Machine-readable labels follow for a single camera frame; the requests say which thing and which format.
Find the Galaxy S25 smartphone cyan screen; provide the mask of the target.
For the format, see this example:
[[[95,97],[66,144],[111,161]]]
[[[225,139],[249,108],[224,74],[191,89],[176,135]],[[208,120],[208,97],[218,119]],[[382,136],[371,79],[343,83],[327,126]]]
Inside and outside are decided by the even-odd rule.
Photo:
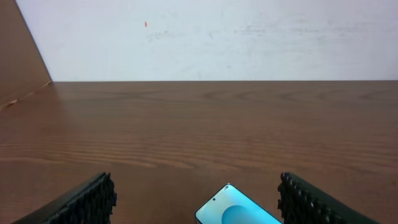
[[[232,184],[226,184],[196,212],[201,224],[281,224]]]

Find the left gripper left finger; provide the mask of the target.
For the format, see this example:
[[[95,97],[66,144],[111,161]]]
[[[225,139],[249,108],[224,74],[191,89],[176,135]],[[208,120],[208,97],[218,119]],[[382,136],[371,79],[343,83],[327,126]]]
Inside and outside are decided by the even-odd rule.
[[[99,173],[12,224],[110,224],[117,193],[110,173]]]

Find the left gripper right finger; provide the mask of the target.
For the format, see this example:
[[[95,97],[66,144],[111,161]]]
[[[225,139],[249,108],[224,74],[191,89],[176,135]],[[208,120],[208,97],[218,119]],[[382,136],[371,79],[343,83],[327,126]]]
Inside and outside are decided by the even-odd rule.
[[[277,208],[284,224],[378,224],[291,172],[280,179]]]

